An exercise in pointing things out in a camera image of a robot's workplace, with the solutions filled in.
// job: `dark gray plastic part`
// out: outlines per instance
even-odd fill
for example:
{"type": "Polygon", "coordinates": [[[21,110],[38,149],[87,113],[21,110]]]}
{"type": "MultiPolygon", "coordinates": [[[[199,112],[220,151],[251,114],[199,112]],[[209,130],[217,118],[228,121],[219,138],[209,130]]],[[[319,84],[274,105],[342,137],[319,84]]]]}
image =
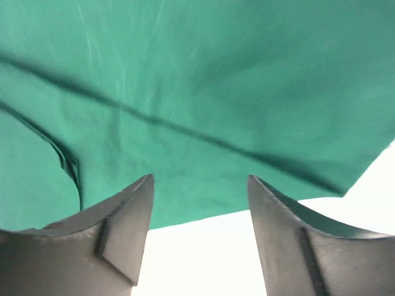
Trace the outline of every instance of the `dark gray plastic part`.
{"type": "Polygon", "coordinates": [[[146,175],[43,229],[0,230],[0,295],[129,296],[153,200],[154,177],[146,175]]]}
{"type": "Polygon", "coordinates": [[[248,196],[267,296],[395,295],[395,237],[332,220],[256,176],[248,196]]]}

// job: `teal fabric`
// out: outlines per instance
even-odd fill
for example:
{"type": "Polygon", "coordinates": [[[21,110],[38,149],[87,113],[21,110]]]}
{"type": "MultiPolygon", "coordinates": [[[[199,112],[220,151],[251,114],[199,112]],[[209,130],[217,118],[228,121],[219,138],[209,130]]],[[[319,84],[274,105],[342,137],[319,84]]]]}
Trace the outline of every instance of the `teal fabric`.
{"type": "Polygon", "coordinates": [[[394,15],[385,0],[1,1],[0,228],[146,173],[152,228],[247,209],[252,173],[342,196],[395,138],[394,15]]]}

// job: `green cloth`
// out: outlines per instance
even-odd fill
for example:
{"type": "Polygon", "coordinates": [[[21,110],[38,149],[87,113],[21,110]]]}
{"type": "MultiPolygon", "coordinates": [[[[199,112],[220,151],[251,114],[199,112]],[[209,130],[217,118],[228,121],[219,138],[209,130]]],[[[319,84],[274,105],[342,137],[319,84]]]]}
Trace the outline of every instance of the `green cloth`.
{"type": "Polygon", "coordinates": [[[0,1],[0,228],[146,173],[152,228],[247,209],[257,174],[342,196],[395,138],[395,2],[0,1]]]}

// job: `white surface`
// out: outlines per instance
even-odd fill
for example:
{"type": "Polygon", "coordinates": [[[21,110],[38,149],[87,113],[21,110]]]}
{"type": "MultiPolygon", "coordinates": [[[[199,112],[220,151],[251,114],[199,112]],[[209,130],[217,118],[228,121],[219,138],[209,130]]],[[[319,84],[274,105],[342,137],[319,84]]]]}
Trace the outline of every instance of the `white surface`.
{"type": "MultiPolygon", "coordinates": [[[[395,146],[386,149],[343,199],[301,203],[336,220],[395,234],[395,146]]],[[[149,231],[132,296],[264,296],[249,211],[149,231]]]]}

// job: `green fabric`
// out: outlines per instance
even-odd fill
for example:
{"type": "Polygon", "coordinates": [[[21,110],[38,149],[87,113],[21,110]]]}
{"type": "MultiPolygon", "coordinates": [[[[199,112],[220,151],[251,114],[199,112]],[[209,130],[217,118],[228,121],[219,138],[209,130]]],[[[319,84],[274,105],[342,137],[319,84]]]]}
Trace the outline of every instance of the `green fabric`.
{"type": "Polygon", "coordinates": [[[152,228],[247,209],[251,173],[295,199],[343,195],[395,138],[394,15],[385,0],[0,1],[0,228],[146,173],[152,228]]]}

